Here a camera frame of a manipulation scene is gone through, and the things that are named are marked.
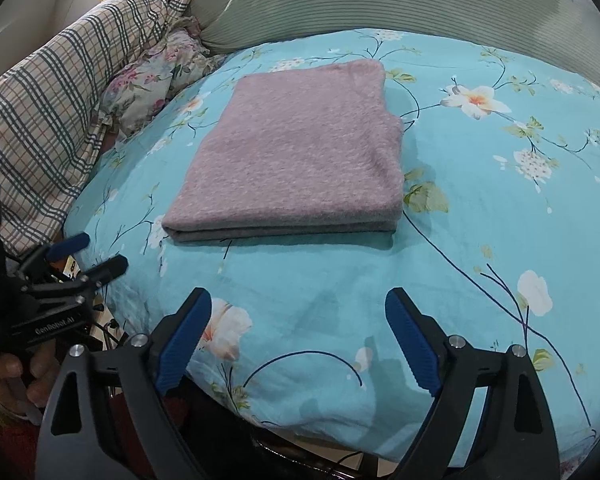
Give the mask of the person's left hand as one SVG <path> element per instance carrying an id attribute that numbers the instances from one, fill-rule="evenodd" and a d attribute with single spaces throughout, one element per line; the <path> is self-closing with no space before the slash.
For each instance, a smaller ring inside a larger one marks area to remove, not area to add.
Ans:
<path id="1" fill-rule="evenodd" d="M 2 411 L 17 416 L 27 416 L 30 422 L 38 421 L 60 370 L 55 350 L 54 340 L 40 344 L 27 366 L 12 354 L 0 356 L 0 409 Z"/>

